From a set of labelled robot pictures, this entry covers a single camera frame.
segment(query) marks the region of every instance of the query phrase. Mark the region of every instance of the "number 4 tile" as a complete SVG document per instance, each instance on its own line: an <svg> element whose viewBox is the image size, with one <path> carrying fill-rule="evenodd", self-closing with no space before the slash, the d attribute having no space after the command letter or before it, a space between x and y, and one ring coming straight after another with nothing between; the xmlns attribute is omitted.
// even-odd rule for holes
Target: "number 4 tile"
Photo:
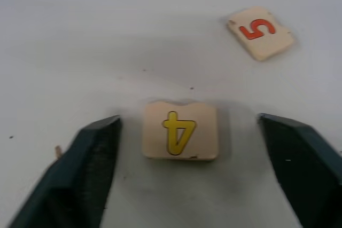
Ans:
<svg viewBox="0 0 342 228"><path fill-rule="evenodd" d="M265 8L255 6L229 18L228 28L258 61L288 49L294 42L291 32L282 27Z"/></svg>
<svg viewBox="0 0 342 228"><path fill-rule="evenodd" d="M148 158L212 160L218 155L216 109L204 103L146 106L143 153Z"/></svg>

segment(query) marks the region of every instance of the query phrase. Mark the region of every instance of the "number 5 tile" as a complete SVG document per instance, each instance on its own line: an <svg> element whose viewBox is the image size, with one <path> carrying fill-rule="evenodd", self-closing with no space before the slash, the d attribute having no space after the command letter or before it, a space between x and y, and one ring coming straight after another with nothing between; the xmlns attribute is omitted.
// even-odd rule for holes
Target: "number 5 tile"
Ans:
<svg viewBox="0 0 342 228"><path fill-rule="evenodd" d="M259 6L232 15L227 26L258 61L285 51L294 42L291 32Z"/></svg>
<svg viewBox="0 0 342 228"><path fill-rule="evenodd" d="M143 153L148 158L212 160L218 154L216 109L203 103L146 106Z"/></svg>

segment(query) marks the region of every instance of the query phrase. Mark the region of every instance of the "white surface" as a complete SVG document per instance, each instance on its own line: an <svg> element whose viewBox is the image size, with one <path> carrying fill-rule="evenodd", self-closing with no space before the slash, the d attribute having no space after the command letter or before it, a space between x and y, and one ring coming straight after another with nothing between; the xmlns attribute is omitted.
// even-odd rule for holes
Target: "white surface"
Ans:
<svg viewBox="0 0 342 228"><path fill-rule="evenodd" d="M224 24L253 5L297 37L265 63ZM54 147L113 114L125 128L103 228L299 227L255 115L309 123L342 148L340 0L0 0L0 7L1 227ZM216 104L221 157L143 158L142 110L155 99Z"/></svg>

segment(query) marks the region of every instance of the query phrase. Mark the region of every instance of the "yellow number 4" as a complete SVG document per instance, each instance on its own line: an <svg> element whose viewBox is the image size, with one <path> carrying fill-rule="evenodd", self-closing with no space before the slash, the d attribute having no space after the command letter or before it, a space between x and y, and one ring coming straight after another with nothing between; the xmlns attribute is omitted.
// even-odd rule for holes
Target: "yellow number 4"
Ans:
<svg viewBox="0 0 342 228"><path fill-rule="evenodd" d="M171 155L180 155L188 143L196 128L196 122L192 120L178 120L176 112L169 112L168 119L162 125L167 128L167 151ZM178 129L184 129L178 139Z"/></svg>

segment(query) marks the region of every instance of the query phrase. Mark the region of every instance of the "red number 5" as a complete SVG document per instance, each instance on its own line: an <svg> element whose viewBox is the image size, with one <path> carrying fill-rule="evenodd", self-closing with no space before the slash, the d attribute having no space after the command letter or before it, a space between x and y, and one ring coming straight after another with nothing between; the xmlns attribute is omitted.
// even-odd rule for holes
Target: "red number 5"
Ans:
<svg viewBox="0 0 342 228"><path fill-rule="evenodd" d="M253 33L250 33L244 26L240 26L239 29L246 36L246 38L248 38L249 40L253 40L264 35L263 32L258 30L258 27L260 25L265 25L268 28L268 32L270 32L271 34L276 33L276 29L274 28L272 23L264 19L258 19L251 22L251 29Z"/></svg>

